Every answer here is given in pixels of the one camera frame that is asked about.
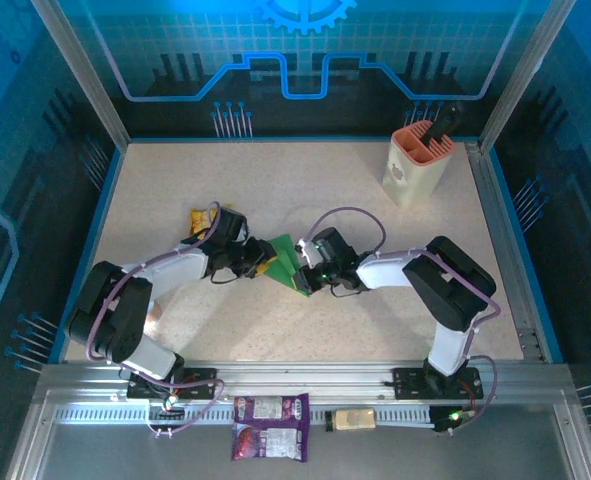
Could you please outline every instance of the green object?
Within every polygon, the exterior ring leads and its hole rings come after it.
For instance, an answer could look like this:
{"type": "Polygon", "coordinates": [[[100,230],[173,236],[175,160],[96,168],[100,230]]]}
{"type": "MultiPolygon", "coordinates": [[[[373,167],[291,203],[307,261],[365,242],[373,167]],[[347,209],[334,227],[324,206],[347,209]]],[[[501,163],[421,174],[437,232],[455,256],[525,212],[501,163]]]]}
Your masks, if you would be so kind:
{"type": "Polygon", "coordinates": [[[268,270],[264,272],[264,275],[302,295],[308,296],[306,292],[298,290],[293,283],[293,275],[299,270],[300,264],[291,236],[289,234],[281,235],[268,242],[277,252],[277,259],[268,265],[268,270]]]}

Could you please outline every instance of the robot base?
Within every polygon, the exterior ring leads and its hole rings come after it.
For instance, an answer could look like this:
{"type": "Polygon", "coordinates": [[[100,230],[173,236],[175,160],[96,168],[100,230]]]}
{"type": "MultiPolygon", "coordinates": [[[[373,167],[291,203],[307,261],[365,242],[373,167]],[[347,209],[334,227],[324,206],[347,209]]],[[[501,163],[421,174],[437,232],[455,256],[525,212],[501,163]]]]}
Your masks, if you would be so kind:
{"type": "MultiPolygon", "coordinates": [[[[197,382],[198,380],[206,380],[217,377],[217,369],[215,368],[184,368],[181,378],[184,382],[197,382]]],[[[131,399],[150,399],[163,400],[163,394],[166,392],[170,394],[168,389],[163,387],[151,386],[142,377],[131,374],[128,382],[128,390],[126,391],[126,398],[131,399]]],[[[211,400],[215,395],[214,385],[202,385],[194,388],[187,388],[179,391],[178,397],[182,400],[211,400]]]]}
{"type": "Polygon", "coordinates": [[[470,387],[476,400],[484,398],[476,368],[460,368],[439,391],[427,381],[425,368],[394,368],[392,373],[393,381],[387,385],[395,390],[395,400],[468,400],[470,394],[460,382],[470,387]]]}

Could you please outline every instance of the speckled table surface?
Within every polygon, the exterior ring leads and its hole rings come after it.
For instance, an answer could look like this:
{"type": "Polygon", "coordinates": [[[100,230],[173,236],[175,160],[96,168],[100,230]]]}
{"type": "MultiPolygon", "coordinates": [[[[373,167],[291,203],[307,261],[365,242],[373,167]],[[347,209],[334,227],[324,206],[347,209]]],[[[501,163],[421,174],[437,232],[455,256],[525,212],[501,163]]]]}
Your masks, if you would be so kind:
{"type": "MultiPolygon", "coordinates": [[[[382,251],[426,245],[446,235],[496,280],[503,311],[476,336],[474,353],[523,358],[475,182],[463,145],[431,198],[408,211],[380,186],[388,142],[190,143],[130,145],[95,261],[132,263],[187,236],[191,208],[213,200],[248,218],[251,233],[296,240],[325,211],[366,208],[388,231],[382,251]]],[[[357,252],[379,230],[358,213],[326,220],[357,252]]],[[[337,299],[306,298],[268,278],[180,287],[160,301],[164,313],[148,333],[187,359],[376,361],[423,359],[435,320],[409,288],[384,288],[337,299]]],[[[83,358],[71,343],[67,359],[83,358]]]]}

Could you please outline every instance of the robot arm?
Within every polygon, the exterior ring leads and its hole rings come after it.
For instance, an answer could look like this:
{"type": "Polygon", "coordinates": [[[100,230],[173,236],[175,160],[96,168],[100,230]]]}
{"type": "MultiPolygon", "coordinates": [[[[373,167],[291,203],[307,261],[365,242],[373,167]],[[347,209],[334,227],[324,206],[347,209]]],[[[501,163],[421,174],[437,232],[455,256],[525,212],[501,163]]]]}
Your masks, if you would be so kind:
{"type": "MultiPolygon", "coordinates": [[[[168,255],[126,281],[102,318],[92,352],[156,380],[172,379],[181,371],[184,359],[144,334],[153,301],[186,282],[212,278],[223,268],[229,268],[237,278],[254,278],[277,257],[270,243],[248,235],[243,215],[226,208],[220,209],[219,215],[216,230],[199,248],[180,254],[182,247],[199,238],[183,240],[174,250],[176,255],[168,255]]],[[[101,262],[92,268],[66,325],[70,338],[87,343],[105,299],[137,266],[101,262]]]]}
{"type": "Polygon", "coordinates": [[[335,228],[327,228],[308,243],[298,244],[302,252],[308,252],[308,265],[293,278],[298,288],[311,294],[325,285],[341,285],[358,293],[381,287],[412,287],[437,321],[426,361],[426,375],[433,377],[434,388],[439,390],[438,383],[453,378],[464,366],[473,320],[487,304],[452,278],[448,270],[487,297],[495,293],[496,285],[451,240],[437,237],[425,249],[357,255],[335,228]]]}

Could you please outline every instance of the purple snack bag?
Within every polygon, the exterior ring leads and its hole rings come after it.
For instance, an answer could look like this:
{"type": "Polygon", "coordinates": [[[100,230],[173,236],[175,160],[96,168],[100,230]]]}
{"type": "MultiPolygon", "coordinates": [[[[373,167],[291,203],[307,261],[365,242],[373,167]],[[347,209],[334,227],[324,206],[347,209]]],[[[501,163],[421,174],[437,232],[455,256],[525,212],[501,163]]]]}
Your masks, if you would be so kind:
{"type": "Polygon", "coordinates": [[[281,397],[235,397],[236,423],[256,426],[299,426],[311,423],[308,393],[281,397]]]}
{"type": "Polygon", "coordinates": [[[292,458],[306,462],[310,409],[308,394],[237,397],[232,460],[292,458]]]}

